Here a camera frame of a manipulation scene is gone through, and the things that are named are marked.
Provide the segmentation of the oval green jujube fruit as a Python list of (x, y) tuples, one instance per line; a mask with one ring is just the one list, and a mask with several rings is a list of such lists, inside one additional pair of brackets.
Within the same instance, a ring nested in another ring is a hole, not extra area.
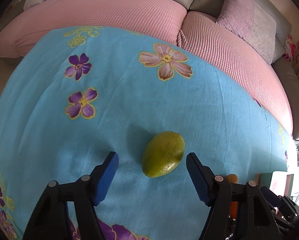
[(172, 172), (185, 153), (185, 140), (176, 132), (165, 131), (154, 136), (146, 145), (142, 156), (142, 171), (156, 178)]

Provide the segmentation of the brown longan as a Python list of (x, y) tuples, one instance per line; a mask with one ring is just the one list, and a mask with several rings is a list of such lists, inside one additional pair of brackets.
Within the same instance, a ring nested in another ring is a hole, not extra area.
[(228, 174), (225, 178), (229, 183), (237, 184), (239, 181), (238, 176), (236, 174)]

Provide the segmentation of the orange tangerine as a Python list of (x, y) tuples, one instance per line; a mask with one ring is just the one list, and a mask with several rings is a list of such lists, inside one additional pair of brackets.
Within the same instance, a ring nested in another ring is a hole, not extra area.
[(238, 202), (231, 202), (229, 216), (236, 220)]

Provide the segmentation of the teal shallow tray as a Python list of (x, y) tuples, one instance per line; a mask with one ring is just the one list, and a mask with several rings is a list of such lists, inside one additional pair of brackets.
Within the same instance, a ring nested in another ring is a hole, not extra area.
[(262, 173), (259, 188), (265, 186), (278, 196), (292, 196), (294, 174), (283, 171)]

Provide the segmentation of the floral blue tablecloth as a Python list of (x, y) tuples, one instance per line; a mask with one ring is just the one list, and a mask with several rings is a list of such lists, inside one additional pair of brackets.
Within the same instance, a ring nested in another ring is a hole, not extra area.
[(197, 239), (208, 209), (182, 160), (145, 176), (141, 157), (164, 131), (186, 153), (241, 182), (285, 171), (288, 133), (259, 99), (213, 65), (156, 38), (105, 27), (74, 47), (74, 28), (49, 32), (0, 97), (0, 228), (21, 239), (47, 184), (119, 156), (96, 208), (109, 239)]

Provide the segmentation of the pink floral cloth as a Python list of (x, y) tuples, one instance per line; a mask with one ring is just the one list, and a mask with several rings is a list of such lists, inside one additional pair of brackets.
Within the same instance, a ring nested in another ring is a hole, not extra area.
[(292, 63), (295, 60), (295, 53), (297, 50), (297, 45), (293, 42), (293, 38), (291, 35), (287, 36), (287, 39), (285, 41), (284, 45), (284, 59)]

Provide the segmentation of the pink and grey cushion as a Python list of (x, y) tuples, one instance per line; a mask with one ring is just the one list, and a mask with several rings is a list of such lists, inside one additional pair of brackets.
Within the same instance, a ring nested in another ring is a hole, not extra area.
[(266, 63), (272, 63), (276, 21), (256, 2), (224, 0), (217, 23), (244, 40)]

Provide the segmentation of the pink sofa seat cover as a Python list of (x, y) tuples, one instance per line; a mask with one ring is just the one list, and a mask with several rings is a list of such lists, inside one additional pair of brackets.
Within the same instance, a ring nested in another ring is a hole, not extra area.
[(293, 117), (284, 88), (272, 66), (243, 39), (211, 16), (187, 11), (173, 0), (46, 0), (26, 9), (0, 32), (0, 57), (25, 56), (49, 31), (73, 27), (73, 44), (118, 27), (176, 45), (237, 81), (286, 129)]

